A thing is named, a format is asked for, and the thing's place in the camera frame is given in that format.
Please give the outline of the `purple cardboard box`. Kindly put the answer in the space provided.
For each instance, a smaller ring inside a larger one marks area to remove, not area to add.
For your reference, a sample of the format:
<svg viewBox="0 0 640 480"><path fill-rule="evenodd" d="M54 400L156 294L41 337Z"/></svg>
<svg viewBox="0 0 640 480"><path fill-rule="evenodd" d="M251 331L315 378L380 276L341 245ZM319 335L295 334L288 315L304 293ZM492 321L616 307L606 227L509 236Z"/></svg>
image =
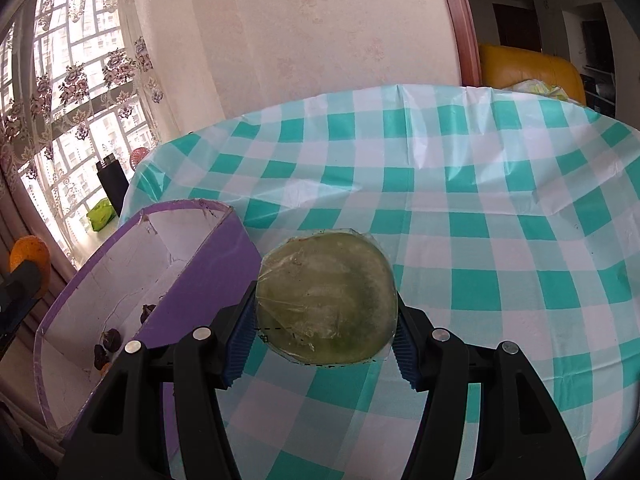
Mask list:
<svg viewBox="0 0 640 480"><path fill-rule="evenodd" d="M256 286L260 257L239 217L214 200L173 200L146 207L118 229L50 307L35 339L38 401L66 450L93 393L119 355L142 342L175 344L235 306ZM140 323L144 304L155 309ZM100 372L93 347L116 328L122 345ZM180 455L171 385L164 388L170 461Z"/></svg>

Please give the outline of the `teal white checkered tablecloth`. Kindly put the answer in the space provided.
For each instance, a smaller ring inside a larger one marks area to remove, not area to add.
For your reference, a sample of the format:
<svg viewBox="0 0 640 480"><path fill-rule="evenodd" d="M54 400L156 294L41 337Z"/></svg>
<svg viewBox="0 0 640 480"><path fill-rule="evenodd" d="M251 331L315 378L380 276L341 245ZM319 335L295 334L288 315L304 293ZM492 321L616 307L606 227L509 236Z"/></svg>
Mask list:
<svg viewBox="0 0 640 480"><path fill-rule="evenodd" d="M639 408L639 133L574 103L390 86L267 107L157 148L125 217L231 205L260 252L294 236L373 240L401 297L469 344L516 342L588 478Z"/></svg>

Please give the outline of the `red-brown door frame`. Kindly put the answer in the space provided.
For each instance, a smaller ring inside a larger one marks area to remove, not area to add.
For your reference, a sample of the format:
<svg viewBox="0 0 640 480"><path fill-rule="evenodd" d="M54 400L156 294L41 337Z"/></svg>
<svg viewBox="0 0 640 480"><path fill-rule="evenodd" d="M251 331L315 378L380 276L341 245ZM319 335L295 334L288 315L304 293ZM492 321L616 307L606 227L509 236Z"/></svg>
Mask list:
<svg viewBox="0 0 640 480"><path fill-rule="evenodd" d="M446 0L446 3L454 29L462 84L479 87L483 82L480 52L469 0Z"/></svg>

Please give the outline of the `white wall cabinets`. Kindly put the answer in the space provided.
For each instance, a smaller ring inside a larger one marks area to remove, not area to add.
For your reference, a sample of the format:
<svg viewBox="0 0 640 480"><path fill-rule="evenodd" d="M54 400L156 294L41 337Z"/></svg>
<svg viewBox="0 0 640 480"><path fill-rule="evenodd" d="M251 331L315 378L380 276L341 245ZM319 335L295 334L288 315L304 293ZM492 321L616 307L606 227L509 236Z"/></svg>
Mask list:
<svg viewBox="0 0 640 480"><path fill-rule="evenodd" d="M618 0L469 0L478 45L565 58L580 73L586 105L639 123L639 34Z"/></svg>

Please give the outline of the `white side table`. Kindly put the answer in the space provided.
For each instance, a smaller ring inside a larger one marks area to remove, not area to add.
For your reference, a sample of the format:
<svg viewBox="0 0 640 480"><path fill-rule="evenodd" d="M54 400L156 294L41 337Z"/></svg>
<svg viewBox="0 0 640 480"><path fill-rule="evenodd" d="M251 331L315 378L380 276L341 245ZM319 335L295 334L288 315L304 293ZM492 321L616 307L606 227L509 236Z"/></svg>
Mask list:
<svg viewBox="0 0 640 480"><path fill-rule="evenodd" d="M77 263L82 266L88 259L115 233L118 229L119 218L111 218L103 229L95 231L89 219L84 214L78 218L75 230L74 255Z"/></svg>

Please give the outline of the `black thermos bottle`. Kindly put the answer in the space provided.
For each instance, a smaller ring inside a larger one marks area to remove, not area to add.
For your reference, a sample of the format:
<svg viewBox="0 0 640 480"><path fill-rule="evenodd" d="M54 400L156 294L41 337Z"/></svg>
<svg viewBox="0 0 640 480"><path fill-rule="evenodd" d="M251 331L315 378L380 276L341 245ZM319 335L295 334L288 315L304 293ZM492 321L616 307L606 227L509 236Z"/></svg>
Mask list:
<svg viewBox="0 0 640 480"><path fill-rule="evenodd" d="M101 183L106 197L114 207L118 216L122 213L122 204L128 190L129 181L119 160L113 153L96 163L96 175Z"/></svg>

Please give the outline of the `yellow leather sofa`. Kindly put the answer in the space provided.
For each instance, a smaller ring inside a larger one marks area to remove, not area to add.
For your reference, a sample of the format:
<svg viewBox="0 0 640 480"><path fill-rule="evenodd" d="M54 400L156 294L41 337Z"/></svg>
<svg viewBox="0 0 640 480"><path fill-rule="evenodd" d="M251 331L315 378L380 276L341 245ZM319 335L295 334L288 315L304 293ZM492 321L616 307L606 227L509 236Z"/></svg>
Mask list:
<svg viewBox="0 0 640 480"><path fill-rule="evenodd" d="M565 58L492 44L480 44L478 53L484 86L505 89L536 79L549 86L560 87L572 100L586 104L582 77Z"/></svg>

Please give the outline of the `orange mandarin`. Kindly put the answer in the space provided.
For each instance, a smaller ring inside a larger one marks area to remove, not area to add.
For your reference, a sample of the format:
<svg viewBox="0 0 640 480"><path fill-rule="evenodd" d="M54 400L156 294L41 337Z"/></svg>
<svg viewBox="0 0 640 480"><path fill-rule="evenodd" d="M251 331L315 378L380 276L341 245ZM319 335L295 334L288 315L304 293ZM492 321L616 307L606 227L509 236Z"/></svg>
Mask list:
<svg viewBox="0 0 640 480"><path fill-rule="evenodd" d="M15 241L9 256L9 269L13 273L24 261L35 263L41 278L40 289L36 292L38 299L49 289L51 277L51 255L47 244L38 236L27 235Z"/></svg>

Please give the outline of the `large dark water chestnut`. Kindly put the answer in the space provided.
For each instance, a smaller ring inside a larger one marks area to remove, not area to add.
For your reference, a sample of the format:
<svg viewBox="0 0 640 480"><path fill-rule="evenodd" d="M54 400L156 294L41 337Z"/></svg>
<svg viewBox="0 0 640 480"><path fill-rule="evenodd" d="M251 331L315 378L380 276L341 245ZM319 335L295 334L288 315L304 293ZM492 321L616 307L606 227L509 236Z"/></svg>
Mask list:
<svg viewBox="0 0 640 480"><path fill-rule="evenodd" d="M110 328L102 333L102 346L108 353L116 353L122 345L122 336L116 328Z"/></svg>

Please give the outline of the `floral lace curtain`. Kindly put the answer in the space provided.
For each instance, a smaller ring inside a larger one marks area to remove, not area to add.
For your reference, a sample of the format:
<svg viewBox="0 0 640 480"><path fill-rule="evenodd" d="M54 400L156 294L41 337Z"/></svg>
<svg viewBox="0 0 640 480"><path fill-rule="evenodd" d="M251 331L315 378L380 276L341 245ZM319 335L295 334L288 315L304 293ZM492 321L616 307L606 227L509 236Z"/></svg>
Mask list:
<svg viewBox="0 0 640 480"><path fill-rule="evenodd" d="M26 193L75 268L93 251L98 165L127 177L176 128L134 0L18 0L1 29L1 193Z"/></svg>

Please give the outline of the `green fruit half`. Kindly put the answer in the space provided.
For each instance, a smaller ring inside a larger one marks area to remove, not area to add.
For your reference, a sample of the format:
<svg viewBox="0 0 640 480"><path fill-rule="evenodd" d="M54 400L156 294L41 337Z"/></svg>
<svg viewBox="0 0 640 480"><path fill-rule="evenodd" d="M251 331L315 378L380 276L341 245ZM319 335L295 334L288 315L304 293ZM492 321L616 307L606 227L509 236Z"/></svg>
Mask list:
<svg viewBox="0 0 640 480"><path fill-rule="evenodd" d="M262 259L255 295L259 336L291 362L346 366L390 352L398 292L370 237L323 231L287 240Z"/></svg>

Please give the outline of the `dark water chestnut with sprout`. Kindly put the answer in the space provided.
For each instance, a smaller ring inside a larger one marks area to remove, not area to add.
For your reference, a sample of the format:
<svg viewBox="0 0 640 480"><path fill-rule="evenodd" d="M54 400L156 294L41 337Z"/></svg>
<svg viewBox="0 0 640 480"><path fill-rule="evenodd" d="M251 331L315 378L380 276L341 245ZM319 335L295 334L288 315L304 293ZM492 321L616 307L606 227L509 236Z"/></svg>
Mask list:
<svg viewBox="0 0 640 480"><path fill-rule="evenodd" d="M140 323L144 324L148 317L151 315L153 310L155 309L155 304L144 304L142 306L141 315L140 315Z"/></svg>

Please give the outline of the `brown drape curtain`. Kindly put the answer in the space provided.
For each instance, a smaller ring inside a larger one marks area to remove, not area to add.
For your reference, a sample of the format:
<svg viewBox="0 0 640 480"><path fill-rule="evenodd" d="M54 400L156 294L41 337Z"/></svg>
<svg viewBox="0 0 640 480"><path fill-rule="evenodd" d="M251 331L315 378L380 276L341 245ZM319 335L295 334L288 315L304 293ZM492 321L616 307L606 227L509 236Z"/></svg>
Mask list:
<svg viewBox="0 0 640 480"><path fill-rule="evenodd" d="M1 176L1 461L56 467L64 450L38 408L32 357L35 331L73 274L52 262L49 235L29 229L6 174Z"/></svg>

